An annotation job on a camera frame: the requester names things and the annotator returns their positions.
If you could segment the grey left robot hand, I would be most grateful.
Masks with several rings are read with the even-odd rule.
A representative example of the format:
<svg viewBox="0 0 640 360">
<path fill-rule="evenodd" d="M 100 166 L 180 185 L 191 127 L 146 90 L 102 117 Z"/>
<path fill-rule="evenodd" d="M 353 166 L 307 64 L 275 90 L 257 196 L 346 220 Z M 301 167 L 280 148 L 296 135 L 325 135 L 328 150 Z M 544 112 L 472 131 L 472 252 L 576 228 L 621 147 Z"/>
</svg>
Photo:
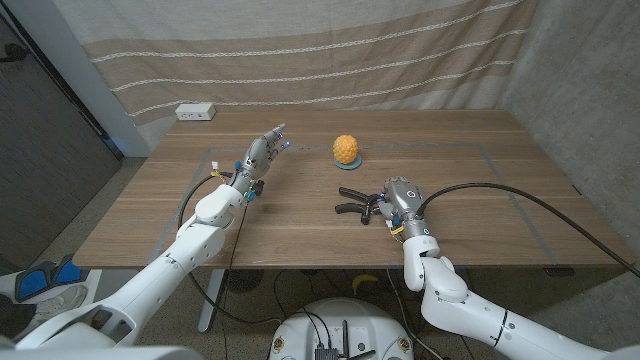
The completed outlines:
<svg viewBox="0 0 640 360">
<path fill-rule="evenodd" d="M 248 193 L 254 184 L 266 174 L 271 162 L 290 145 L 288 141 L 279 145 L 285 128 L 286 124 L 281 123 L 251 143 L 240 162 L 239 169 L 232 177 L 231 187 L 242 194 Z"/>
</svg>

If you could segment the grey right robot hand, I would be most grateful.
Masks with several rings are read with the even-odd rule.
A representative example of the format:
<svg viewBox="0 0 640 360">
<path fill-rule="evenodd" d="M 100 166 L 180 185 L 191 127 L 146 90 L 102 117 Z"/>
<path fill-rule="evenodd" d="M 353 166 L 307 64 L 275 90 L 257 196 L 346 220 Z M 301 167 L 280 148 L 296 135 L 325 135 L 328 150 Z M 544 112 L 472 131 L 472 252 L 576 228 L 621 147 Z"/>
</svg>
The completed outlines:
<svg viewBox="0 0 640 360">
<path fill-rule="evenodd" d="M 385 181 L 378 206 L 394 235 L 405 241 L 430 234 L 424 216 L 417 213 L 423 201 L 424 194 L 419 187 L 405 177 L 394 176 Z"/>
</svg>

